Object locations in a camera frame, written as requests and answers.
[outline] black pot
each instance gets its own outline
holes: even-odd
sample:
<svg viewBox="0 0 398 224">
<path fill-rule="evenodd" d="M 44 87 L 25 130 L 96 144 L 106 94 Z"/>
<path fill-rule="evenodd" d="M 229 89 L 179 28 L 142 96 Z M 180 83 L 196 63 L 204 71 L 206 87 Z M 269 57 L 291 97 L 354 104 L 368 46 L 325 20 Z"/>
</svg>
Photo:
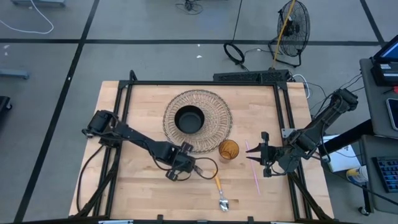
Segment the black pot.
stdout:
<svg viewBox="0 0 398 224">
<path fill-rule="evenodd" d="M 196 106 L 183 106 L 176 112 L 174 122 L 183 133 L 193 134 L 198 132 L 205 123 L 205 115 Z"/>
</svg>

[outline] spoon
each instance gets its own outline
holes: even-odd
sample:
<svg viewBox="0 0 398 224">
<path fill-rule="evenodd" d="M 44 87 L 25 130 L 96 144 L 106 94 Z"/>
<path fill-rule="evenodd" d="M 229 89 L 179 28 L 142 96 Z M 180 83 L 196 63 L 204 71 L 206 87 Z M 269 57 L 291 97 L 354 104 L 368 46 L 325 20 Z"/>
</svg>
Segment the spoon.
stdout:
<svg viewBox="0 0 398 224">
<path fill-rule="evenodd" d="M 215 179 L 216 179 L 216 184 L 217 184 L 217 187 L 218 187 L 218 192 L 220 193 L 220 201 L 219 201 L 220 209 L 223 212 L 228 212 L 229 203 L 228 203 L 228 200 L 226 198 L 224 198 L 223 189 L 221 188 L 220 179 L 218 178 L 217 175 L 215 176 Z"/>
</svg>

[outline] amber glass cup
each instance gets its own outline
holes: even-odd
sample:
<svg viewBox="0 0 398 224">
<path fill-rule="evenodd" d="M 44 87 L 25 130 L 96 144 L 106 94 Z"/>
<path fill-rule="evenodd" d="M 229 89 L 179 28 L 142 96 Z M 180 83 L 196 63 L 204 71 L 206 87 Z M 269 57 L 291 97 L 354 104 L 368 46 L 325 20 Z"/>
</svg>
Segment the amber glass cup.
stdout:
<svg viewBox="0 0 398 224">
<path fill-rule="evenodd" d="M 236 142 L 227 139 L 218 146 L 220 153 L 220 162 L 228 163 L 235 159 L 239 154 L 239 146 Z"/>
</svg>

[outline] wooden table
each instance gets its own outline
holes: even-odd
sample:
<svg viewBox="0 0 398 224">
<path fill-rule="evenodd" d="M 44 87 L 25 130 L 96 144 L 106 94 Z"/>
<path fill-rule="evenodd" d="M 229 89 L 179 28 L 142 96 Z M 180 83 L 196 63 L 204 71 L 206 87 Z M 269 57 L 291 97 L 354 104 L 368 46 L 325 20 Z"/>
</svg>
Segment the wooden table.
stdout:
<svg viewBox="0 0 398 224">
<path fill-rule="evenodd" d="M 118 82 L 103 82 L 95 110 L 113 110 L 117 86 Z M 311 119 L 303 85 L 288 83 L 288 87 L 295 126 L 304 128 Z M 245 158 L 247 155 L 244 153 L 245 139 L 250 147 L 255 147 L 262 141 L 262 131 L 269 133 L 270 145 L 282 145 L 272 87 L 134 85 L 127 124 L 152 139 L 166 140 L 162 119 L 167 104 L 179 93 L 192 89 L 203 89 L 218 94 L 228 104 L 233 115 L 229 139 L 239 144 L 241 152 L 229 164 L 218 163 L 219 177 L 224 196 L 230 202 L 230 211 L 224 213 L 220 210 L 220 196 L 214 180 L 205 180 L 193 173 L 186 181 L 172 182 L 165 178 L 165 171 L 156 167 L 146 150 L 126 142 L 122 148 L 111 218 L 154 220 L 158 214 L 163 214 L 165 220 L 245 221 L 248 216 L 253 216 L 256 221 L 294 221 L 287 176 L 262 177 L 264 167 L 255 163 L 261 191 L 261 195 L 258 195 L 250 160 Z M 288 127 L 281 91 L 280 98 L 285 125 Z M 97 148 L 98 138 L 88 140 L 82 165 Z M 81 206 L 88 201 L 98 186 L 103 155 L 104 150 L 89 163 L 83 174 Z M 217 151 L 205 156 L 218 161 Z M 207 172 L 214 169 L 214 165 L 210 163 L 202 163 L 200 166 Z M 303 169 L 307 189 L 325 213 L 333 217 L 320 161 L 303 160 Z M 100 214 L 104 213 L 107 194 L 108 191 L 105 190 Z M 305 217 L 298 189 L 297 195 L 301 217 Z M 76 193 L 70 209 L 71 215 L 77 213 L 75 200 Z"/>
</svg>

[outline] fan grille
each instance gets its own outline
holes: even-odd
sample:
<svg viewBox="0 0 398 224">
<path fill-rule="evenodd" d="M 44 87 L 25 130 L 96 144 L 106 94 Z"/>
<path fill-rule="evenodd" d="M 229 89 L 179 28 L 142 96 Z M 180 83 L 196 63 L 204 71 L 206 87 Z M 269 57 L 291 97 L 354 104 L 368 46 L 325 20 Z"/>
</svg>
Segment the fan grille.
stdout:
<svg viewBox="0 0 398 224">
<path fill-rule="evenodd" d="M 289 13 L 290 5 L 292 1 L 289 1 L 279 11 L 278 20 L 278 35 L 282 29 L 285 18 Z M 310 15 L 308 14 L 307 8 L 303 3 L 296 1 L 292 13 L 290 13 L 290 19 L 288 20 L 285 30 L 280 40 L 280 49 L 288 56 L 295 57 L 301 53 L 307 46 L 308 39 L 310 38 Z"/>
</svg>

